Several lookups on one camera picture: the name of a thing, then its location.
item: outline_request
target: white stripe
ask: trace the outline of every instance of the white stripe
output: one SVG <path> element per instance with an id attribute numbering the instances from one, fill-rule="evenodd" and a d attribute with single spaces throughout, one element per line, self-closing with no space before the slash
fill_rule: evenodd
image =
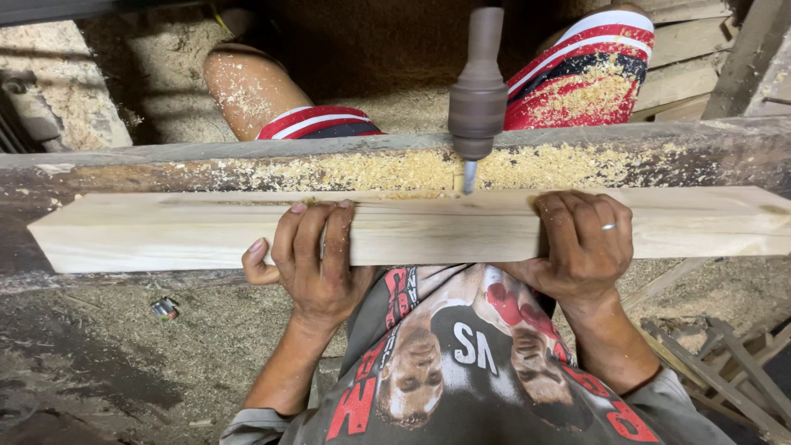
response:
<path id="1" fill-rule="evenodd" d="M 289 114 L 294 114 L 295 112 L 300 112 L 300 111 L 302 111 L 302 110 L 306 110 L 306 109 L 308 109 L 308 108 L 313 108 L 313 107 L 297 107 L 297 108 L 291 109 L 291 110 L 289 110 L 289 111 L 287 111 L 287 112 L 284 112 L 284 113 L 283 113 L 283 114 L 281 114 L 280 116 L 278 116 L 278 117 L 275 117 L 273 120 L 270 120 L 270 121 L 269 121 L 269 123 L 271 124 L 271 123 L 275 122 L 276 120 L 278 120 L 278 119 L 281 119 L 282 117 L 286 117 L 286 116 L 288 116 Z"/>
<path id="2" fill-rule="evenodd" d="M 537 67 L 533 68 L 533 71 L 530 71 L 526 76 L 521 78 L 517 83 L 513 84 L 513 86 L 511 88 L 508 88 L 508 94 L 511 94 L 515 89 L 517 89 L 520 86 L 522 86 L 522 84 L 527 82 L 528 79 L 532 78 L 533 75 L 536 72 L 538 72 L 538 70 L 540 70 L 541 68 L 544 68 L 546 65 L 548 65 L 549 63 L 551 63 L 553 60 L 557 59 L 558 57 L 560 57 L 560 56 L 562 56 L 562 55 L 564 55 L 566 53 L 572 52 L 572 51 L 574 51 L 577 48 L 584 47 L 585 45 L 603 44 L 603 43 L 610 43 L 610 42 L 615 43 L 615 44 L 629 45 L 629 46 L 635 47 L 637 49 L 642 49 L 643 51 L 645 51 L 645 53 L 647 54 L 648 57 L 651 57 L 651 49 L 648 48 L 648 45 L 642 43 L 640 40 L 630 39 L 629 37 L 624 37 L 624 36 L 596 36 L 596 37 L 591 37 L 590 39 L 580 40 L 579 42 L 576 42 L 575 44 L 571 44 L 571 45 L 559 50 L 558 52 L 554 53 L 552 55 L 552 57 L 550 57 L 550 58 L 544 60 L 543 62 L 539 63 L 539 65 Z"/>
<path id="3" fill-rule="evenodd" d="M 622 10 L 604 11 L 602 13 L 593 14 L 575 23 L 563 34 L 563 37 L 561 37 L 555 45 L 587 29 L 605 25 L 628 25 L 653 32 L 653 23 L 642 14 Z"/>
<path id="4" fill-rule="evenodd" d="M 303 120 L 302 122 L 297 122 L 296 124 L 286 128 L 285 130 L 278 131 L 272 136 L 272 139 L 283 139 L 286 136 L 294 133 L 295 131 L 299 131 L 302 128 L 305 128 L 309 125 L 316 124 L 318 122 L 324 122 L 325 120 L 333 120 L 333 119 L 359 119 L 364 120 L 366 122 L 370 122 L 371 119 L 367 117 L 360 117 L 355 116 L 354 114 L 325 114 L 324 116 L 316 116 L 310 119 Z"/>

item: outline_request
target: sawdust-covered floor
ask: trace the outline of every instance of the sawdust-covered floor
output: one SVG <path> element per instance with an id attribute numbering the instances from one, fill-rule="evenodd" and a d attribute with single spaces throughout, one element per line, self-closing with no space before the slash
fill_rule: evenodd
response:
<path id="1" fill-rule="evenodd" d="M 521 3 L 509 3 L 506 76 L 554 29 L 607 2 Z M 290 48 L 283 62 L 318 104 L 361 108 L 387 132 L 443 131 L 448 86 L 464 63 L 470 4 L 280 2 L 271 7 L 281 39 L 272 52 Z M 135 143 L 233 140 L 200 76 L 205 54 L 231 36 L 204 9 L 78 25 Z M 627 295 L 678 261 L 635 261 L 619 289 Z M 717 259 L 630 315 L 637 321 L 706 314 L 745 333 L 791 315 L 789 289 L 785 258 Z M 161 296 L 180 304 L 175 321 L 163 324 L 149 308 Z M 0 429 L 54 408 L 127 443 L 216 443 L 289 311 L 277 287 L 166 292 L 151 283 L 0 295 Z M 561 315 L 558 321 L 570 340 Z M 325 356 L 343 350 L 338 336 Z"/>

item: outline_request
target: sleeve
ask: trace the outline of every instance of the sleeve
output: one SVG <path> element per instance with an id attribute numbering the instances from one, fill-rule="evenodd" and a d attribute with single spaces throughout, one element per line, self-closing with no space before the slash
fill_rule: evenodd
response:
<path id="1" fill-rule="evenodd" d="M 290 423 L 273 409 L 242 409 L 222 432 L 220 445 L 274 444 Z"/>
<path id="2" fill-rule="evenodd" d="M 717 425 L 698 413 L 672 370 L 662 370 L 653 382 L 625 401 L 639 409 L 643 413 L 641 418 L 650 420 L 652 427 L 661 430 L 663 438 L 672 437 L 674 442 L 684 445 L 736 445 Z"/>

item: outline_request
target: man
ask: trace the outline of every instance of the man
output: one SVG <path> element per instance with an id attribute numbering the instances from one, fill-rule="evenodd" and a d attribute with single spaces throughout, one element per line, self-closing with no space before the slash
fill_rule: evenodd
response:
<path id="1" fill-rule="evenodd" d="M 509 80 L 505 129 L 625 122 L 653 46 L 645 15 L 610 8 L 554 40 Z M 312 106 L 249 47 L 219 47 L 205 75 L 241 140 L 380 133 L 359 110 Z M 263 239 L 242 256 L 248 281 L 281 283 L 293 313 L 221 444 L 732 443 L 623 312 L 614 284 L 632 257 L 630 210 L 575 191 L 544 194 L 536 209 L 548 258 L 377 278 L 373 267 L 349 266 L 353 202 L 295 203 L 278 224 L 275 265 L 263 263 Z M 551 323 L 555 302 L 579 363 Z M 339 382 L 306 410 L 343 322 Z"/>

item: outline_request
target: wrist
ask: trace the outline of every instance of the wrist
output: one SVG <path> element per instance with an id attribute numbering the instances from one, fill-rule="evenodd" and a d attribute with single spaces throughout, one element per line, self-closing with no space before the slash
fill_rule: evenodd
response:
<path id="1" fill-rule="evenodd" d="M 612 287 L 592 298 L 578 298 L 571 302 L 559 302 L 569 323 L 596 323 L 622 313 L 621 295 Z"/>
<path id="2" fill-rule="evenodd" d="M 286 329 L 293 330 L 295 333 L 306 336 L 307 338 L 326 340 L 329 343 L 329 340 L 335 335 L 342 323 L 342 321 L 338 323 L 333 321 L 310 320 L 298 314 L 297 311 L 294 311 L 291 314 L 291 318 L 289 318 L 289 324 Z"/>

